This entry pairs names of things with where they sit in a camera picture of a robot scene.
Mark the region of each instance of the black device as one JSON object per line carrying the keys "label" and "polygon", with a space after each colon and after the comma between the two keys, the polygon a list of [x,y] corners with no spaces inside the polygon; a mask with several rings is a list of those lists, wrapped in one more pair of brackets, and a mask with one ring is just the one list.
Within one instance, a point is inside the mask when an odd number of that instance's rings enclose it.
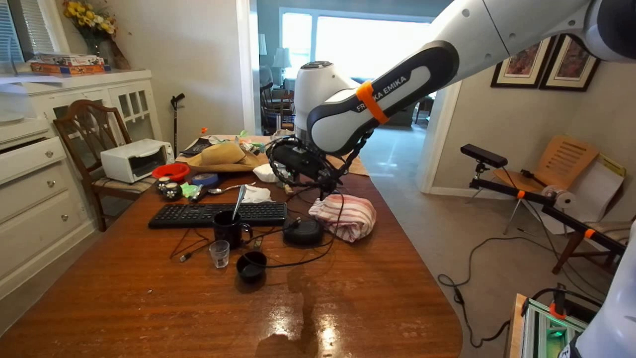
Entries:
{"label": "black device", "polygon": [[487,152],[483,148],[477,148],[473,144],[463,146],[461,154],[477,160],[479,164],[491,166],[491,168],[505,168],[509,164],[509,160],[505,160],[493,152]]}
{"label": "black device", "polygon": [[316,247],[322,243],[322,233],[322,223],[306,217],[288,221],[282,229],[282,241],[292,247]]}
{"label": "black device", "polygon": [[203,150],[211,148],[213,144],[207,138],[199,138],[193,146],[189,146],[183,152],[183,158],[195,158],[197,154],[201,154]]}
{"label": "black device", "polygon": [[[147,223],[151,229],[171,227],[213,227],[215,215],[233,211],[235,203],[167,203]],[[284,203],[243,203],[239,209],[243,223],[255,227],[282,227],[286,221]]]}
{"label": "black device", "polygon": [[171,98],[171,108],[173,108],[173,148],[177,152],[177,130],[179,130],[179,120],[177,120],[177,110],[179,110],[179,102],[185,100],[185,94],[177,94]]}

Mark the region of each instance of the white dresser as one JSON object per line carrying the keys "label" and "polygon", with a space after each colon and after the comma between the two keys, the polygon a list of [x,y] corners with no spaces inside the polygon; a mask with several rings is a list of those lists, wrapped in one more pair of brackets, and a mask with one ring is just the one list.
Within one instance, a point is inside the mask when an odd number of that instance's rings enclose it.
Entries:
{"label": "white dresser", "polygon": [[52,120],[76,100],[117,108],[131,138],[161,138],[149,72],[0,86],[0,299],[96,233]]}

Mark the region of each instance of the box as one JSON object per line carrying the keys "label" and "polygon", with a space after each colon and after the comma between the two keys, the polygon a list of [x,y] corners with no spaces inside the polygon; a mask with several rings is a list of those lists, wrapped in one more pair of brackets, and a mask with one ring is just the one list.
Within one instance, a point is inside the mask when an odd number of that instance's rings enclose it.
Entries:
{"label": "box", "polygon": [[90,76],[90,74],[104,74],[104,64],[96,66],[60,66],[60,64],[32,64],[34,74],[42,76]]}

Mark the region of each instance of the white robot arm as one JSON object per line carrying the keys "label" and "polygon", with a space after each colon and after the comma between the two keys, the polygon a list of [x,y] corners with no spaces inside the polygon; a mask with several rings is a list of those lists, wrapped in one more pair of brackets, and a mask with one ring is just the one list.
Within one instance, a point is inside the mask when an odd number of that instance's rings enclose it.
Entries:
{"label": "white robot arm", "polygon": [[[543,38],[573,34],[602,60],[636,60],[636,0],[455,0],[435,18],[434,30],[418,54],[364,86],[330,62],[306,64],[296,78],[298,138],[269,150],[278,180],[320,188],[320,195],[334,192],[366,140],[392,114]],[[634,273],[632,243],[600,315],[563,357],[636,357]]]}

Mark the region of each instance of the yellow object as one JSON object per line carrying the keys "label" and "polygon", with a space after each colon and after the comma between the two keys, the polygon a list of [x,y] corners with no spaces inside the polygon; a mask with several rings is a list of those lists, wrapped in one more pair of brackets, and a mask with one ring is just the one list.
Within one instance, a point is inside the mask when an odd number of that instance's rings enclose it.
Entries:
{"label": "yellow object", "polygon": [[185,162],[195,172],[215,172],[215,174],[243,174],[269,164],[265,154],[247,154],[239,142],[221,142],[203,150],[195,158],[185,158]]}

